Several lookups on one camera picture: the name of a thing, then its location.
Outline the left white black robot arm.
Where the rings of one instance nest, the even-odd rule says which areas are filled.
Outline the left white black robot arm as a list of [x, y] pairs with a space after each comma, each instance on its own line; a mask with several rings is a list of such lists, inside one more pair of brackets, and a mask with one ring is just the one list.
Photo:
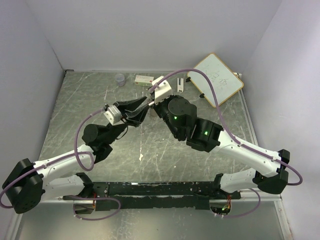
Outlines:
[[117, 101], [92, 112], [76, 130], [73, 150], [61, 155], [31, 162], [20, 160], [2, 185], [1, 196], [10, 204], [4, 209], [23, 214], [40, 202], [62, 196], [89, 199], [94, 192], [87, 172], [105, 160], [113, 148], [111, 144], [130, 126], [138, 127], [154, 102], [144, 104], [147, 97]]

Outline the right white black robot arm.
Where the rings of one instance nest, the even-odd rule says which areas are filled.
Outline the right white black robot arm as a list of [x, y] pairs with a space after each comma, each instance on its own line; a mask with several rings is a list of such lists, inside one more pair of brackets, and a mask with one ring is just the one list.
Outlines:
[[250, 188], [278, 195], [288, 185], [289, 173], [282, 165], [289, 162], [288, 151], [270, 151], [240, 138], [232, 139], [221, 125], [199, 118], [197, 107], [183, 97], [172, 95], [151, 108], [178, 141], [196, 151], [230, 156], [249, 167], [236, 173], [217, 174], [212, 186], [216, 198]]

